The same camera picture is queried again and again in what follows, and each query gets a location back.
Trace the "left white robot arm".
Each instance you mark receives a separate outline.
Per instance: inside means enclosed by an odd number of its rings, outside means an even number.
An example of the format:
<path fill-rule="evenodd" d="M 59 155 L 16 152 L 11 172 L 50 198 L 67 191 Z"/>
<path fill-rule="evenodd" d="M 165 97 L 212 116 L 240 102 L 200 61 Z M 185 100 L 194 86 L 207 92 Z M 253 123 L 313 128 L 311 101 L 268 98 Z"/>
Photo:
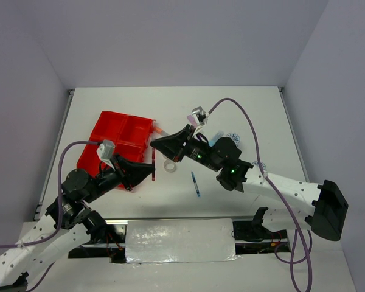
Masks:
<path fill-rule="evenodd" d="M 74 169 L 58 188 L 58 197 L 34 227 L 0 255 L 0 291 L 27 291 L 29 281 L 57 259 L 87 242 L 98 243 L 114 232 L 103 217 L 88 207 L 115 187 L 128 191 L 155 171 L 152 164 L 113 155 L 113 167 L 91 176 Z"/>

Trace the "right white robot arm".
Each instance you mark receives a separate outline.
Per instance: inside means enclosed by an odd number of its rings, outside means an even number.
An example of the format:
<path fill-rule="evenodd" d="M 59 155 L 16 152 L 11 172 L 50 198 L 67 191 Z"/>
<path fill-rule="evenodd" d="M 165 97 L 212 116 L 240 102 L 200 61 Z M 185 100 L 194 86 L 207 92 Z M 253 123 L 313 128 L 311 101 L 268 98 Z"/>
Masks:
<path fill-rule="evenodd" d="M 180 132 L 151 141 L 150 145 L 173 162 L 184 157 L 218 173 L 216 180 L 228 191 L 254 193 L 287 202 L 293 213 L 260 207 L 254 215 L 253 233 L 266 238 L 281 229 L 291 229 L 297 221 L 301 229 L 317 236 L 338 241 L 341 238 L 349 205 L 337 184 L 296 181 L 262 172 L 256 165 L 240 159 L 241 150 L 229 137 L 209 145 L 194 137 L 195 128 L 186 125 Z"/>

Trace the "red pen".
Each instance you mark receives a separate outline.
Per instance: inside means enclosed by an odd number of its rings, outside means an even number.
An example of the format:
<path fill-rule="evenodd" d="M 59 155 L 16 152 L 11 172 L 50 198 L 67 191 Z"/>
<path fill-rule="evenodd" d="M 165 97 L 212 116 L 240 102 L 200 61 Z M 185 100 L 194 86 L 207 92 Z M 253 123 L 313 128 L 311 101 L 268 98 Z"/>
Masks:
<path fill-rule="evenodd" d="M 156 180 L 156 152 L 155 149 L 151 148 L 151 164 L 152 164 L 152 174 L 151 174 L 151 180 L 155 182 Z"/>

